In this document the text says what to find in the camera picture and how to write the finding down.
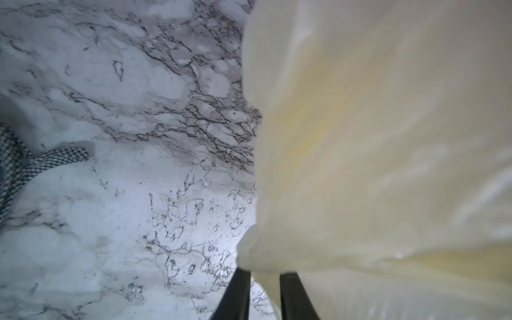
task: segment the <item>white plastic bag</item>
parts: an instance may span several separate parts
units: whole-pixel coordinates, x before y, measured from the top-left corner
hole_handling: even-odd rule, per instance
[[[512,3],[259,0],[237,263],[323,320],[512,319]]]

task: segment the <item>marble surface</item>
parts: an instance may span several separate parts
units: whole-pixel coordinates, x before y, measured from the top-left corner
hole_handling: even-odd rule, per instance
[[[41,173],[0,229],[2,319],[209,319],[254,223],[253,0],[0,0],[0,120]],[[251,319],[272,319],[256,284]]]

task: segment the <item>black and white fabric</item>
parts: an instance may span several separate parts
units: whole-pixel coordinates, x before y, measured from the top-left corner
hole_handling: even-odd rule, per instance
[[[30,179],[56,166],[88,159],[87,150],[76,146],[35,157],[6,125],[0,123],[0,222],[7,215],[17,192]]]

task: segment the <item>marble countertop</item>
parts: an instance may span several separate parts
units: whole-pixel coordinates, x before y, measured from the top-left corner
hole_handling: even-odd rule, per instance
[[[255,222],[253,0],[0,0],[0,121],[87,162],[30,181],[0,229],[0,317],[207,320]],[[251,319],[272,319],[261,288]]]

